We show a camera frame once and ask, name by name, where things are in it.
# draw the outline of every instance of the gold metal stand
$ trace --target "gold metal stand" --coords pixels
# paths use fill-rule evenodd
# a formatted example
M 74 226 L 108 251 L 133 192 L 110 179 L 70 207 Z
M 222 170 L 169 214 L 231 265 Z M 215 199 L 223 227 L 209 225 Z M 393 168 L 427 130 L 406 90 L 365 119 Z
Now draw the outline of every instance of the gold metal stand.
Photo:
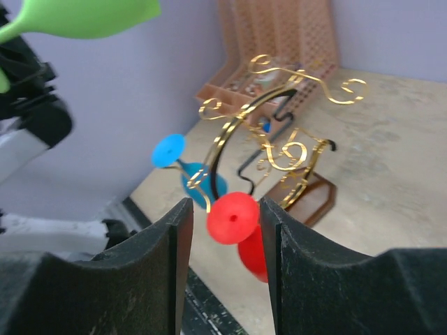
M 285 145 L 282 146 L 281 150 L 279 151 L 265 136 L 263 132 L 259 130 L 259 127 L 253 127 L 250 126 L 246 120 L 247 117 L 257 108 L 262 106 L 264 103 L 271 101 L 272 99 L 282 97 L 282 96 L 293 96 L 297 93 L 297 85 L 304 80 L 313 80 L 315 82 L 318 82 L 322 88 L 323 92 L 326 96 L 326 98 L 338 105 L 351 105 L 358 101 L 361 101 L 365 94 L 367 93 L 367 84 L 365 81 L 360 79 L 349 79 L 342 84 L 342 89 L 345 90 L 345 92 L 349 94 L 354 94 L 354 91 L 350 88 L 351 84 L 360 84 L 364 86 L 364 91 L 360 95 L 354 96 L 354 98 L 350 100 L 337 100 L 333 98 L 332 94 L 330 93 L 330 90 L 327 86 L 327 84 L 321 80 L 320 78 L 308 75 L 305 70 L 297 70 L 292 71 L 287 68 L 267 68 L 264 70 L 256 70 L 259 66 L 266 66 L 270 63 L 270 58 L 268 55 L 262 54 L 257 57 L 254 57 L 249 64 L 249 70 L 252 73 L 269 73 L 272 71 L 284 71 L 286 73 L 289 73 L 291 76 L 289 80 L 278 87 L 275 87 L 274 89 L 269 90 L 268 92 L 265 92 L 264 94 L 254 98 L 250 103 L 247 103 L 243 105 L 238 113 L 232 114 L 229 116 L 219 115 L 219 116 L 211 116 L 209 113 L 211 111 L 217 111 L 222 106 L 222 102 L 212 98 L 206 100 L 202 106 L 199 109 L 199 115 L 202 119 L 206 120 L 215 120 L 220 119 L 222 117 L 228 118 L 228 122 L 226 122 L 222 129 L 221 133 L 216 136 L 214 139 L 212 146 L 210 147 L 210 150 L 208 151 L 205 160 L 203 161 L 203 167 L 195 173 L 194 176 L 191 176 L 189 178 L 189 181 L 187 183 L 187 186 L 191 189 L 197 188 L 200 189 L 200 183 L 209 175 L 210 181 L 211 181 L 211 187 L 213 196 L 218 199 L 219 194 L 217 193 L 217 169 L 219 165 L 219 160 L 222 155 L 222 152 L 228 143 L 231 136 L 234 134 L 234 132 L 239 128 L 241 125 L 245 125 L 249 131 L 252 134 L 252 138 L 255 139 L 259 145 L 260 150 L 265 152 L 266 157 L 262 158 L 258 161 L 258 170 L 264 170 L 267 169 L 266 173 L 264 174 L 263 178 L 256 183 L 256 186 L 259 185 L 263 180 L 265 180 L 266 177 L 271 173 L 272 169 L 276 169 L 283 172 L 289 172 L 289 173 L 297 173 L 298 168 L 307 160 L 307 148 L 306 146 L 301 143 L 297 142 L 295 140 L 298 133 L 304 133 L 305 135 L 308 135 L 310 138 L 316 141 L 316 145 L 314 146 L 312 150 L 312 155 L 309 159 L 308 166 L 302 170 L 299 173 L 299 182 L 295 184 L 290 191 L 286 194 L 286 196 L 279 201 L 279 204 L 283 208 L 288 208 L 293 203 L 297 201 L 297 199 L 303 194 L 306 187 L 309 184 L 309 179 L 312 177 L 314 173 L 314 168 L 316 166 L 316 163 L 318 161 L 319 156 L 324 151 L 324 149 L 330 145 L 331 149 L 334 151 L 336 149 L 335 143 L 331 140 L 317 138 L 311 135 L 308 131 L 301 129 L 301 128 L 295 128 L 293 129 L 290 137 L 288 138 L 288 141 Z M 289 149 L 291 147 L 298 147 L 300 148 L 301 154 L 299 157 L 294 157 L 290 152 Z M 289 159 L 287 166 L 279 166 L 277 164 L 277 159 L 281 157 L 287 157 Z M 267 167 L 263 167 L 262 165 L 268 162 Z M 207 212 L 210 211 L 210 200 L 206 197 L 206 194 L 204 192 L 200 192 L 202 196 L 204 196 L 205 199 L 207 199 Z

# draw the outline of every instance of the gold wire ornament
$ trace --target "gold wire ornament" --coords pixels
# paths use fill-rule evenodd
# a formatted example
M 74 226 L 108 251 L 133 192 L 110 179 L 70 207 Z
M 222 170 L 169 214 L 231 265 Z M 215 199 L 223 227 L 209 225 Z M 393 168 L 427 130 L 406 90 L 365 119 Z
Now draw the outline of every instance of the gold wire ornament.
M 299 83 L 301 82 L 301 80 L 307 78 L 309 80 L 313 80 L 316 81 L 320 84 L 320 86 L 323 88 L 323 92 L 326 96 L 326 98 L 333 102 L 336 103 L 338 105 L 352 105 L 353 103 L 356 103 L 357 101 L 361 101 L 365 98 L 365 96 L 368 94 L 368 85 L 366 83 L 366 81 L 361 80 L 361 79 L 348 79 L 345 82 L 342 83 L 341 88 L 345 91 L 348 92 L 350 94 L 354 94 L 355 92 L 349 88 L 349 86 L 353 83 L 357 83 L 357 84 L 361 84 L 363 86 L 363 92 L 360 95 L 357 95 L 354 97 L 354 99 L 351 100 L 346 100 L 346 101 L 340 101 L 337 100 L 335 98 L 333 98 L 332 94 L 330 93 L 330 90 L 327 86 L 327 84 L 320 78 L 318 77 L 314 77 L 313 75 L 309 75 L 306 73 L 305 70 L 301 69 L 301 70 L 297 70 L 297 71 L 293 71 L 293 70 L 289 70 L 287 68 L 278 68 L 278 67 L 273 67 L 273 68 L 267 68 L 265 70 L 255 70 L 255 68 L 257 66 L 267 66 L 268 64 L 270 64 L 272 61 L 272 57 L 270 57 L 268 54 L 260 54 L 256 57 L 254 57 L 250 63 L 249 63 L 249 72 L 254 73 L 254 74 L 265 74 L 265 73 L 270 73 L 273 71 L 283 71 L 286 73 L 291 74 L 292 76 L 289 78 L 289 82 L 295 82 L 295 83 Z
M 326 98 L 338 105 L 351 105 L 358 101 L 361 101 L 368 92 L 368 86 L 367 83 L 364 80 L 360 79 L 349 79 L 342 83 L 341 88 L 350 93 L 355 94 L 355 91 L 350 88 L 351 84 L 361 84 L 363 86 L 363 91 L 360 95 L 355 95 L 353 99 L 351 100 L 337 100 L 333 98 L 332 94 L 330 93 L 330 90 L 327 86 L 327 84 L 320 78 L 314 77 L 312 75 L 309 75 L 305 70 L 300 69 L 297 71 L 289 70 L 287 68 L 280 68 L 280 67 L 273 67 L 268 68 L 265 70 L 256 70 L 255 68 L 258 66 L 266 66 L 270 64 L 271 57 L 266 54 L 261 54 L 256 57 L 254 57 L 250 63 L 249 63 L 249 71 L 254 74 L 265 74 L 270 73 L 272 71 L 283 71 L 286 73 L 291 74 L 288 81 L 285 84 L 279 85 L 278 87 L 275 87 L 260 96 L 255 97 L 252 99 L 251 102 L 246 103 L 243 105 L 238 112 L 232 115 L 217 115 L 217 116 L 210 116 L 208 112 L 213 111 L 219 113 L 219 109 L 222 106 L 222 102 L 217 98 L 211 98 L 206 100 L 201 106 L 198 111 L 200 118 L 203 120 L 216 120 L 216 119 L 222 119 L 227 118 L 228 121 L 223 125 L 221 129 L 221 133 L 217 135 L 205 157 L 205 160 L 203 161 L 201 169 L 197 171 L 193 176 L 188 176 L 182 169 L 182 173 L 184 176 L 189 179 L 186 183 L 187 187 L 190 189 L 197 188 L 200 194 L 205 198 L 206 204 L 207 204 L 207 213 L 210 212 L 211 209 L 211 202 L 210 199 L 206 196 L 205 192 L 200 188 L 200 183 L 207 177 L 211 176 L 211 183 L 216 183 L 216 171 L 218 168 L 219 160 L 222 155 L 222 151 L 224 150 L 225 146 L 227 145 L 229 139 L 231 136 L 233 136 L 234 132 L 237 130 L 237 128 L 244 124 L 247 126 L 247 129 L 250 131 L 251 135 L 249 138 L 255 139 L 259 145 L 262 151 L 265 152 L 266 157 L 262 158 L 257 163 L 257 170 L 263 171 L 266 170 L 262 178 L 255 183 L 255 187 L 259 186 L 261 182 L 263 182 L 271 173 L 272 169 L 276 169 L 278 171 L 287 172 L 287 175 L 281 178 L 281 183 L 285 182 L 285 178 L 290 177 L 293 175 L 294 178 L 299 177 L 299 182 L 294 185 L 291 190 L 289 191 L 288 195 L 281 201 L 280 205 L 283 208 L 287 208 L 291 206 L 304 192 L 304 190 L 307 187 L 307 184 L 309 183 L 309 178 L 312 176 L 314 169 L 316 167 L 316 163 L 318 161 L 319 156 L 324 151 L 324 149 L 330 145 L 331 149 L 334 151 L 335 143 L 333 141 L 327 140 L 327 139 L 321 139 L 314 137 L 311 135 L 308 131 L 301 129 L 301 128 L 295 128 L 291 132 L 291 135 L 289 136 L 286 144 L 284 144 L 281 148 L 281 150 L 277 153 L 274 151 L 278 151 L 277 148 L 267 139 L 267 136 L 261 131 L 261 126 L 251 126 L 247 122 L 247 117 L 257 108 L 259 108 L 264 103 L 271 101 L 274 98 L 280 97 L 280 96 L 289 96 L 291 90 L 293 90 L 302 80 L 308 79 L 318 82 L 321 87 L 323 88 L 323 92 L 326 96 Z M 310 138 L 315 140 L 317 144 L 312 149 L 312 155 L 309 160 L 309 163 L 305 170 L 298 174 L 296 170 L 307 160 L 307 148 L 306 146 L 295 140 L 298 133 L 304 133 L 305 135 L 308 135 Z M 301 154 L 299 157 L 294 157 L 289 149 L 292 149 L 293 147 L 297 147 Z M 287 166 L 280 166 L 277 163 L 277 160 L 279 158 L 288 158 L 288 164 Z M 209 170 L 212 171 L 212 173 L 205 172 L 205 168 L 209 167 Z M 217 194 L 216 187 L 213 188 L 213 195 L 217 199 L 219 195 Z

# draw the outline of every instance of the gold swirl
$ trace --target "gold swirl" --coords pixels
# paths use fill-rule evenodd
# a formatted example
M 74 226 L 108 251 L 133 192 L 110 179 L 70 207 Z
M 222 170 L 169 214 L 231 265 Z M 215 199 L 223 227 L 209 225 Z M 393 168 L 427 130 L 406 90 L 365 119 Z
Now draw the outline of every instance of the gold swirl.
M 291 206 L 295 201 L 298 200 L 298 198 L 305 191 L 305 189 L 309 183 L 309 180 L 314 173 L 318 158 L 328 145 L 329 145 L 328 140 L 318 139 L 318 143 L 312 149 L 312 151 L 313 151 L 312 156 L 311 156 L 309 164 L 305 168 L 304 172 L 302 172 L 300 174 L 296 174 L 296 176 L 301 177 L 301 181 L 299 183 L 297 183 L 294 187 L 292 187 L 292 189 L 290 190 L 288 195 L 279 203 L 279 205 L 282 208 L 285 209 L 285 208 Z M 282 179 L 282 181 L 285 182 L 287 177 L 289 177 L 289 176 L 287 176 L 287 175 L 284 176 L 283 177 L 284 179 Z
M 237 117 L 233 117 L 229 122 L 226 122 L 222 127 L 222 134 L 217 136 L 210 150 L 208 151 L 205 160 L 202 164 L 201 169 L 197 171 L 194 176 L 192 176 L 188 183 L 186 184 L 189 188 L 200 185 L 200 183 L 206 178 L 207 173 L 205 172 L 206 166 L 213 166 L 217 161 L 218 155 L 221 153 L 224 148 L 225 143 L 228 141 L 230 136 L 233 134 L 233 131 L 243 122 L 242 119 L 238 119 Z
M 353 103 L 356 103 L 357 101 L 360 101 L 360 100 L 364 99 L 365 96 L 368 93 L 368 85 L 367 85 L 367 83 L 364 80 L 355 79 L 355 78 L 348 79 L 347 81 L 343 82 L 342 85 L 341 85 L 341 88 L 344 91 L 346 91 L 346 92 L 348 92 L 350 94 L 354 94 L 355 92 L 352 89 L 350 89 L 349 86 L 352 83 L 358 83 L 358 84 L 361 84 L 361 85 L 364 86 L 363 92 L 362 92 L 362 94 L 357 95 L 353 100 L 340 101 L 340 100 L 335 99 L 332 96 L 332 94 L 330 93 L 330 90 L 329 90 L 327 84 L 322 79 L 320 79 L 318 77 L 314 77 L 313 75 L 308 75 L 305 70 L 293 71 L 293 70 L 289 70 L 287 68 L 278 68 L 278 67 L 267 68 L 265 70 L 255 70 L 255 67 L 257 67 L 257 66 L 266 66 L 266 65 L 270 64 L 271 61 L 272 61 L 272 57 L 270 57 L 269 55 L 267 55 L 267 54 L 260 54 L 260 55 L 258 55 L 256 57 L 254 57 L 250 61 L 248 69 L 249 69 L 249 71 L 251 73 L 259 74 L 259 75 L 264 74 L 264 73 L 269 73 L 269 72 L 280 70 L 280 71 L 284 71 L 286 73 L 290 73 L 292 76 L 294 76 L 296 78 L 299 78 L 299 77 L 300 78 L 307 78 L 307 79 L 316 81 L 323 88 L 323 91 L 324 91 L 324 94 L 326 95 L 326 98 L 329 101 L 331 101 L 333 103 L 336 103 L 338 105 L 352 105 Z
M 287 140 L 287 143 L 281 148 L 281 152 L 279 153 L 279 155 L 277 157 L 274 157 L 274 153 L 273 153 L 274 145 L 272 145 L 267 138 L 265 138 L 265 137 L 260 138 L 260 140 L 263 141 L 262 148 L 265 149 L 265 153 L 267 154 L 267 159 L 268 159 L 270 165 L 274 169 L 279 170 L 279 171 L 294 171 L 294 170 L 298 169 L 303 164 L 303 162 L 306 161 L 306 159 L 307 159 L 306 146 L 301 142 L 295 141 L 295 137 L 300 130 L 301 130 L 300 128 L 295 128 L 292 131 L 291 136 Z M 301 149 L 301 155 L 299 158 L 294 157 L 288 151 L 289 148 L 293 147 L 293 146 L 299 147 Z M 275 162 L 276 159 L 278 159 L 279 157 L 281 157 L 283 155 L 290 158 L 288 167 L 281 167 L 281 166 L 277 165 Z
M 179 170 L 180 173 L 182 173 L 186 179 L 189 179 L 189 178 L 190 178 L 190 176 L 186 173 L 186 171 L 184 171 L 184 170 L 183 170 L 181 167 L 179 167 L 179 166 L 167 166 L 167 167 L 164 167 L 163 169 L 166 169 L 166 170 Z M 197 184 L 197 185 L 194 185 L 194 186 L 188 186 L 188 188 L 189 188 L 190 190 L 197 190 L 197 191 L 200 193 L 200 195 L 203 196 L 203 199 L 205 199 L 205 203 L 206 203 L 206 210 L 207 210 L 207 213 L 209 213 L 209 212 L 211 211 L 211 200 L 210 200 L 210 198 L 206 195 L 206 193 L 203 191 L 203 189 L 200 187 L 200 185 Z
M 264 173 L 261 179 L 259 179 L 258 182 L 255 183 L 255 187 L 258 187 L 263 181 L 267 179 L 268 176 L 270 176 L 270 173 L 272 173 L 273 166 L 271 164 L 269 164 L 267 167 L 263 166 L 263 164 L 267 161 L 267 159 L 260 159 L 258 161 L 258 164 L 256 164 L 256 169 L 258 171 L 263 171 L 265 169 L 267 169 L 267 171 Z
M 250 142 L 252 139 L 255 139 L 259 142 L 260 137 L 265 137 L 265 134 L 262 132 L 263 125 L 262 123 L 258 123 L 257 126 L 251 126 L 248 122 L 245 123 L 245 126 L 250 131 L 244 143 Z
M 221 107 L 222 107 L 222 102 L 219 99 L 211 98 L 211 99 L 208 99 L 203 102 L 203 104 L 200 106 L 200 109 L 198 110 L 198 114 L 202 120 L 221 119 L 226 116 L 219 115 L 217 117 L 209 117 L 209 116 L 207 116 L 207 113 L 206 113 L 208 110 L 214 110 L 215 112 L 218 112 Z
M 288 178 L 293 178 L 293 180 L 295 181 L 297 179 L 297 177 L 302 177 L 303 175 L 304 175 L 304 172 L 297 173 L 296 171 L 292 171 L 292 172 L 289 172 L 286 175 L 282 176 L 281 179 L 279 180 L 279 183 L 281 184 L 281 189 L 287 190 L 287 189 L 291 188 L 290 186 L 285 185 L 286 180 Z

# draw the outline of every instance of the white plastic part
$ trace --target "white plastic part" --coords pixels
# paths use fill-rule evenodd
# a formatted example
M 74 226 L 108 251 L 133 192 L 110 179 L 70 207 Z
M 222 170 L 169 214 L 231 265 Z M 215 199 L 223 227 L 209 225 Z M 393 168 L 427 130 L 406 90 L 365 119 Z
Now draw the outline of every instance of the white plastic part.
M 43 251 L 96 255 L 108 243 L 101 221 L 77 222 L 28 218 L 15 214 L 0 217 L 0 252 Z
M 26 129 L 0 136 L 0 184 L 30 161 L 48 150 L 46 143 Z

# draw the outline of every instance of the lavender wall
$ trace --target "lavender wall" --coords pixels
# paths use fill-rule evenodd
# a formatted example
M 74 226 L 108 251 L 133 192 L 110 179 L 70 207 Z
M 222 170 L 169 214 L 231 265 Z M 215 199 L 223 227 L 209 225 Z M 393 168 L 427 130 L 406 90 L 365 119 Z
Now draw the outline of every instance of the lavender wall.
M 343 67 L 447 82 L 447 1 L 332 2 Z
M 21 1 L 4 0 L 15 15 Z M 224 62 L 215 1 L 162 0 L 161 17 L 103 40 L 24 35 L 58 72 L 74 132 L 0 187 L 0 208 L 89 219 L 152 169 L 154 145 L 198 119 L 193 99 Z

